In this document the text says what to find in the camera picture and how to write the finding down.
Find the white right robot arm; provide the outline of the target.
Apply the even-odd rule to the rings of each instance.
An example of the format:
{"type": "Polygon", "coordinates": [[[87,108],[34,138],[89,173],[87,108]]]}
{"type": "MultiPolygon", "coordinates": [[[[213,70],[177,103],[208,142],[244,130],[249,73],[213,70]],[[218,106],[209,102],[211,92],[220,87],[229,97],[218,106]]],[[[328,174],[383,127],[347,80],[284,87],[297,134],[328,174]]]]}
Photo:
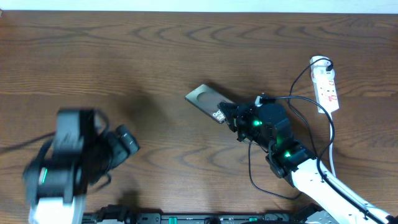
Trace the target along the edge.
{"type": "Polygon", "coordinates": [[[218,108],[239,141],[248,139],[266,148],[271,171],[314,199],[338,223],[397,223],[396,217],[371,205],[331,175],[315,154],[294,138],[282,105],[221,102],[218,108]]]}

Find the Galaxy smartphone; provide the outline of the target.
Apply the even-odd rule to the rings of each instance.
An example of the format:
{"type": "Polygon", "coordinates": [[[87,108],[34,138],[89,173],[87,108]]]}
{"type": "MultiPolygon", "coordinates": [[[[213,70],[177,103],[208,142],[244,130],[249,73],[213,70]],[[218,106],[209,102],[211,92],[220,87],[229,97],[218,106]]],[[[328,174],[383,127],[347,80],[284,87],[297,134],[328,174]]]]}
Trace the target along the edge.
{"type": "Polygon", "coordinates": [[[191,91],[185,96],[185,99],[219,124],[225,122],[225,116],[218,105],[220,103],[232,103],[227,97],[206,84],[202,84],[191,91]]]}

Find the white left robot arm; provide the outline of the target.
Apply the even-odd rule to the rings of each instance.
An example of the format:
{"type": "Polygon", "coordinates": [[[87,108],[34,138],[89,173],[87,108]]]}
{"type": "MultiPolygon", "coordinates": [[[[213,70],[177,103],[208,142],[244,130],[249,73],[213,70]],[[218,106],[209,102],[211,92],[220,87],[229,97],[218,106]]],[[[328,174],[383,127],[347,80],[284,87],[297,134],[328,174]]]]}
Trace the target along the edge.
{"type": "Polygon", "coordinates": [[[23,173],[29,223],[81,223],[88,186],[138,151],[128,128],[120,125],[110,131],[102,111],[60,109],[55,136],[23,173]]]}

